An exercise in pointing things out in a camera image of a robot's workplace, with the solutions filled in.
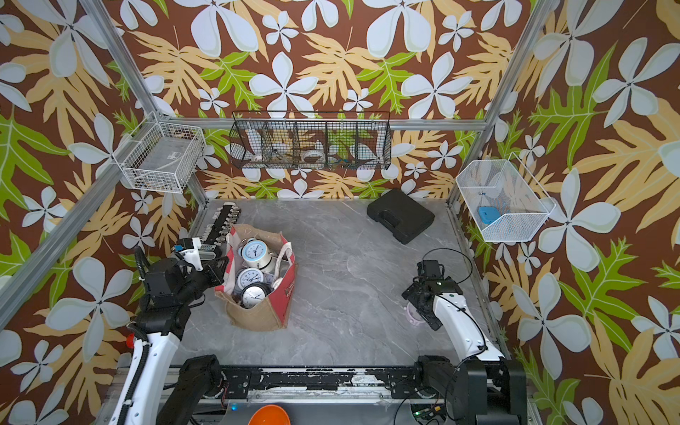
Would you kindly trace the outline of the white round alarm clock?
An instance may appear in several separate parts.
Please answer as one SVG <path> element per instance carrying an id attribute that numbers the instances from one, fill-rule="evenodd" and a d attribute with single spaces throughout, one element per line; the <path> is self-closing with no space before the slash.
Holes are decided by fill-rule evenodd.
<path id="1" fill-rule="evenodd" d="M 253 283 L 265 283 L 266 279 L 263 272 L 256 267 L 242 269 L 236 279 L 235 292 L 241 292 Z"/>

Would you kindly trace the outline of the black plastic tool case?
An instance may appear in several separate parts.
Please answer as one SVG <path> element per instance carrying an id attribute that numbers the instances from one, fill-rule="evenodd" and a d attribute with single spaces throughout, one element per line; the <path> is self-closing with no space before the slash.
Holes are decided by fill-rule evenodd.
<path id="1" fill-rule="evenodd" d="M 368 205 L 368 217 L 387 228 L 402 244 L 409 244 L 435 220 L 435 214 L 403 191 L 389 191 Z"/>

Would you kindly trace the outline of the light pink round clock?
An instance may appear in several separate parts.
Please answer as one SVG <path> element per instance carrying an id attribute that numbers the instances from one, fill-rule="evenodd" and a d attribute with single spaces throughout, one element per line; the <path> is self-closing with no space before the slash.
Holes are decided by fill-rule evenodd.
<path id="1" fill-rule="evenodd" d="M 408 303 L 407 306 L 405 307 L 405 312 L 407 316 L 407 320 L 413 325 L 413 326 L 419 326 L 421 324 L 425 324 L 425 320 L 423 320 L 423 317 L 419 315 L 415 307 Z"/>

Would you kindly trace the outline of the orange bowl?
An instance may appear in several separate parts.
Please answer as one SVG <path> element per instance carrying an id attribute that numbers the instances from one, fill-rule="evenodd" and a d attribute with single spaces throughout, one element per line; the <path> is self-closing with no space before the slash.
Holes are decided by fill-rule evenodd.
<path id="1" fill-rule="evenodd" d="M 287 412 L 277 405 L 266 405 L 258 409 L 251 419 L 249 425 L 291 425 L 290 416 Z"/>

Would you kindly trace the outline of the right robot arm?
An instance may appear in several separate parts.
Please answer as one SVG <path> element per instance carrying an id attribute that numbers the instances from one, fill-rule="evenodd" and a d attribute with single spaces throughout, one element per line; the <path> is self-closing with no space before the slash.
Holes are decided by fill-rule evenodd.
<path id="1" fill-rule="evenodd" d="M 458 283 L 416 277 L 402 297 L 452 341 L 456 364 L 444 356 L 423 355 L 414 365 L 417 387 L 442 398 L 447 419 L 455 424 L 527 424 L 522 364 L 508 359 L 485 336 Z"/>

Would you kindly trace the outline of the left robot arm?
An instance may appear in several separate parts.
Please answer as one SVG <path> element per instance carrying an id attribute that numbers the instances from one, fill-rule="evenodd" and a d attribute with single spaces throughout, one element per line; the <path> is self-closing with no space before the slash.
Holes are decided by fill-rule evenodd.
<path id="1" fill-rule="evenodd" d="M 190 424 L 205 396 L 221 392 L 223 373 L 214 355 L 188 359 L 166 399 L 166 377 L 191 309 L 205 292 L 223 284 L 227 256 L 201 259 L 198 248 L 175 253 L 154 263 L 142 248 L 134 251 L 136 267 L 145 287 L 140 311 L 127 325 L 134 343 L 132 361 L 111 424 Z"/>

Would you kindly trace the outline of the blue object in basket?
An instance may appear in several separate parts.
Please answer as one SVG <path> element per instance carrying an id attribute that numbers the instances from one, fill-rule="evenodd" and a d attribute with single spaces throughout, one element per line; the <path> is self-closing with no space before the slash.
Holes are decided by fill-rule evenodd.
<path id="1" fill-rule="evenodd" d="M 481 223 L 485 226 L 491 225 L 501 217 L 501 212 L 494 206 L 483 205 L 477 209 Z"/>

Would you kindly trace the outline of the red burlap canvas bag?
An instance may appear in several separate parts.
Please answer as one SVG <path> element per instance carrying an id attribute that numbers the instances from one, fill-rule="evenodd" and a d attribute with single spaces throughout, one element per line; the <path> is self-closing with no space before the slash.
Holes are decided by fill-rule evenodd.
<path id="1" fill-rule="evenodd" d="M 230 263 L 214 293 L 232 323 L 257 332 L 284 329 L 296 280 L 292 243 L 281 233 L 237 224 L 227 248 Z"/>

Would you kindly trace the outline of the beige twin-bell alarm clock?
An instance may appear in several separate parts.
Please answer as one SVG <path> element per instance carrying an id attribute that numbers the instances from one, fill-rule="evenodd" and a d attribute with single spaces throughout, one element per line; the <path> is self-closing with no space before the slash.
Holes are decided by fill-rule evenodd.
<path id="1" fill-rule="evenodd" d="M 243 267 L 256 268 L 263 273 L 274 271 L 276 255 L 264 241 L 247 239 L 239 245 L 237 252 L 241 256 Z"/>

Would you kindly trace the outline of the black round alarm clock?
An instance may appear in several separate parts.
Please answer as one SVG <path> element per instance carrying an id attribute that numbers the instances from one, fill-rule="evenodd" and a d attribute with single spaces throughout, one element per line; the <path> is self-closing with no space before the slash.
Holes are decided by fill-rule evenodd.
<path id="1" fill-rule="evenodd" d="M 271 287 L 266 283 L 253 283 L 247 286 L 240 296 L 240 305 L 245 309 L 252 309 L 263 302 L 272 292 Z"/>

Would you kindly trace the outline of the black socket set holder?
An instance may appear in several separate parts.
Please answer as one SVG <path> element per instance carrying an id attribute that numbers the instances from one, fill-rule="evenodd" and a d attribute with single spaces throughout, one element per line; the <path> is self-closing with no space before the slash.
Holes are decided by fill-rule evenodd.
<path id="1" fill-rule="evenodd" d="M 207 215 L 207 223 L 200 237 L 201 243 L 214 246 L 226 243 L 240 215 L 241 208 L 234 202 L 228 201 L 217 205 L 216 210 Z"/>

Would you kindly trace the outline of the black mounting rail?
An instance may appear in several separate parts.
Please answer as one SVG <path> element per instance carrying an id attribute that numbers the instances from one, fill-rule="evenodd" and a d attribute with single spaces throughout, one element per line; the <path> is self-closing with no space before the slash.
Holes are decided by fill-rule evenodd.
<path id="1" fill-rule="evenodd" d="M 224 366 L 226 396 L 255 400 L 284 398 L 378 398 L 398 400 L 416 393 L 413 366 L 264 367 Z"/>

